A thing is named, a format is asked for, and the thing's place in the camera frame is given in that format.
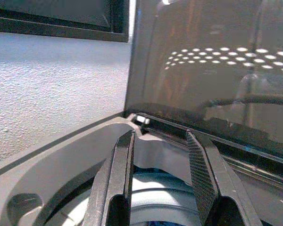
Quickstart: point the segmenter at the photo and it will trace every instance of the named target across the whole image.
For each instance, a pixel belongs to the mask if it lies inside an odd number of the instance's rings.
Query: clear plastic cover
[[[283,158],[283,1],[139,1],[125,110]]]

